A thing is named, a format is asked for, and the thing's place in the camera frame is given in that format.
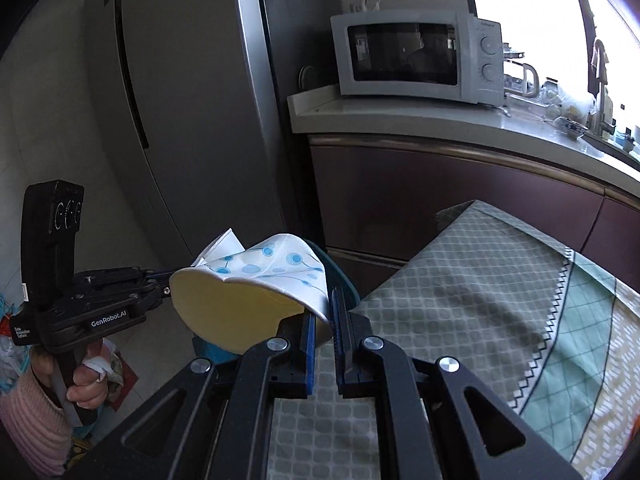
microwave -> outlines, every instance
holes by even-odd
[[[450,10],[332,16],[343,95],[504,104],[500,23]]]

microwave control panel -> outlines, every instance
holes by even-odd
[[[501,105],[504,100],[504,57],[500,23],[476,18],[472,42],[477,53],[478,101]]]

pink sleeve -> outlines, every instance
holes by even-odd
[[[39,478],[61,476],[71,447],[71,427],[43,393],[31,367],[0,398],[0,420]]]

microwave knob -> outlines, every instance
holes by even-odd
[[[495,65],[487,63],[482,67],[482,76],[484,76],[487,81],[496,81],[501,76],[500,69]]]
[[[485,36],[484,38],[482,38],[482,40],[480,40],[480,47],[482,48],[485,54],[489,54],[489,55],[495,54],[498,50],[494,39],[489,38],[487,36]]]

kitchen cabinet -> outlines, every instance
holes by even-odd
[[[582,254],[640,291],[640,211],[606,198]]]
[[[327,246],[399,260],[437,236],[438,211],[469,200],[494,205],[580,251],[603,200],[538,174],[439,153],[311,150]],[[640,230],[636,239],[640,244]]]
[[[378,286],[398,272],[398,269],[393,267],[335,256],[331,251],[329,256],[348,276],[361,298],[376,290]]]

